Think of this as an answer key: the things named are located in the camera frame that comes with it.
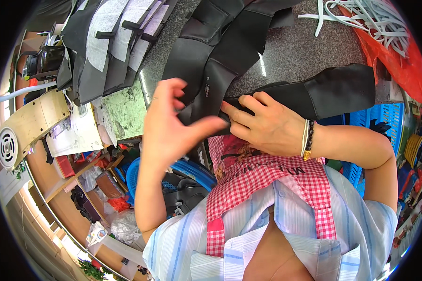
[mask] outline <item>light blue striped shirt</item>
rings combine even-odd
[[[164,222],[151,235],[143,259],[158,281],[242,280],[245,267],[274,221],[316,281],[373,280],[382,271],[397,226],[395,211],[364,201],[339,172],[324,166],[330,182],[336,240],[317,239],[313,209],[281,179],[227,211],[224,257],[206,255],[206,201]]]

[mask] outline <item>red gingham apron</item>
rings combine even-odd
[[[299,190],[294,192],[314,209],[317,238],[336,239],[330,185],[318,160],[272,156],[250,148],[233,135],[208,138],[208,143],[218,184],[207,199],[207,255],[224,255],[222,214],[284,177],[297,182]]]

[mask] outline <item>beaded bracelet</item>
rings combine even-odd
[[[305,152],[303,154],[303,160],[308,160],[311,155],[311,145],[313,144],[313,133],[314,133],[314,120],[308,121],[308,139],[305,146]]]

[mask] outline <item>person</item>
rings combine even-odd
[[[135,216],[155,280],[373,280],[397,225],[396,159],[367,128],[314,124],[264,92],[223,102],[231,135],[208,138],[218,184],[186,215],[166,219],[165,170],[229,124],[217,116],[184,126],[186,83],[160,81],[144,120]],[[364,199],[321,157],[365,169]]]

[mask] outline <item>right hand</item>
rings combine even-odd
[[[255,116],[223,102],[221,110],[230,117],[233,135],[271,155],[300,155],[305,128],[305,120],[300,115],[265,92],[243,95],[239,97],[239,103],[252,110]]]

